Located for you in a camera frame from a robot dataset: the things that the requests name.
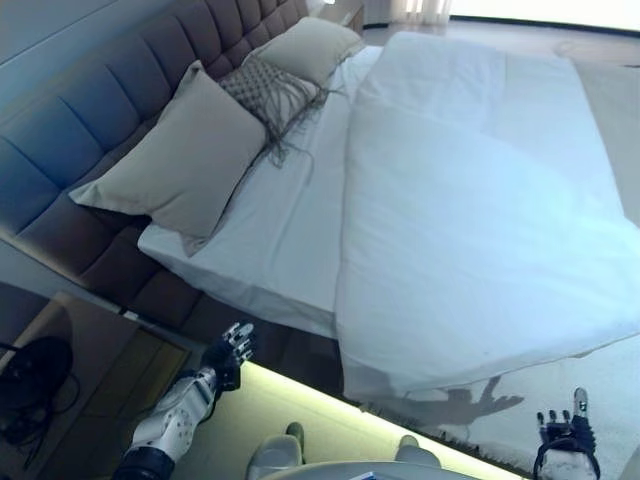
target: decorative pillow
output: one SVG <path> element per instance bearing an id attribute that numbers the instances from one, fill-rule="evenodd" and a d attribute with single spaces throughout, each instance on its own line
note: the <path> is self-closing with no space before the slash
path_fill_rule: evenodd
<path id="1" fill-rule="evenodd" d="M 364 48 L 353 30 L 332 22 L 304 17 L 258 49 L 255 55 L 296 77 L 325 85 L 336 67 Z"/>
<path id="2" fill-rule="evenodd" d="M 220 80 L 219 85 L 262 122 L 268 145 L 276 149 L 279 162 L 285 156 L 281 140 L 293 120 L 326 98 L 324 90 L 259 57 L 248 59 Z"/>
<path id="3" fill-rule="evenodd" d="M 69 196 L 89 207 L 150 215 L 182 234 L 193 255 L 212 235 L 264 141 L 260 122 L 196 61 L 158 124 L 107 173 Z"/>

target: white robotic arm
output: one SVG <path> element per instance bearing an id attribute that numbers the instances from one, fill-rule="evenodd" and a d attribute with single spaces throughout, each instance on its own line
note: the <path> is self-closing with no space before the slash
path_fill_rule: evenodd
<path id="1" fill-rule="evenodd" d="M 133 434 L 114 480 L 167 480 L 191 447 L 196 427 L 222 392 L 240 387 L 240 366 L 253 355 L 253 325 L 235 324 L 202 356 L 197 372 L 171 387 Z"/>

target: upholstered headboard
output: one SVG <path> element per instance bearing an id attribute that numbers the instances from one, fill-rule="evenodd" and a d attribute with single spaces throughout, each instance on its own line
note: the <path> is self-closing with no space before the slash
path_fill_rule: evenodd
<path id="1" fill-rule="evenodd" d="M 220 78 L 306 14 L 305 0 L 183 2 L 75 68 L 0 125 L 0 238 L 90 291 L 181 328 L 210 300 L 137 249 L 148 219 L 79 207 L 67 193 L 140 141 L 196 58 Z"/>

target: white bedsheet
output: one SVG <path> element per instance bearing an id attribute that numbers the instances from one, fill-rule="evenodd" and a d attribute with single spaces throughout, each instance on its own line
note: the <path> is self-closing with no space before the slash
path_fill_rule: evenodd
<path id="1" fill-rule="evenodd" d="M 227 304 L 335 337 L 348 117 L 380 51 L 366 47 L 338 67 L 331 88 L 343 94 L 330 94 L 319 112 L 287 136 L 302 151 L 291 150 L 282 169 L 260 162 L 222 228 L 196 255 L 187 257 L 178 235 L 154 224 L 140 236 L 140 250 Z"/>
<path id="2" fill-rule="evenodd" d="M 640 227 L 640 72 L 579 64 L 592 111 L 605 141 L 627 217 Z M 450 391 L 411 392 L 407 398 L 378 399 L 382 416 L 437 438 L 479 447 L 480 454 L 531 471 L 540 446 L 532 419 L 538 411 L 571 408 L 581 386 L 590 399 L 590 423 L 597 439 L 602 480 L 617 480 L 640 448 L 640 336 L 616 342 L 580 358 L 566 358 L 510 372 Z"/>
<path id="3" fill-rule="evenodd" d="M 640 232 L 569 62 L 397 34 L 350 129 L 345 395 L 466 384 L 640 331 Z"/>

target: curtain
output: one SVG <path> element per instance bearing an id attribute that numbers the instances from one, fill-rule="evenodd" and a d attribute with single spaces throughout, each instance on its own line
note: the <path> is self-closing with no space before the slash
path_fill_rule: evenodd
<path id="1" fill-rule="evenodd" d="M 452 0 L 391 0 L 394 22 L 444 26 L 449 22 Z"/>

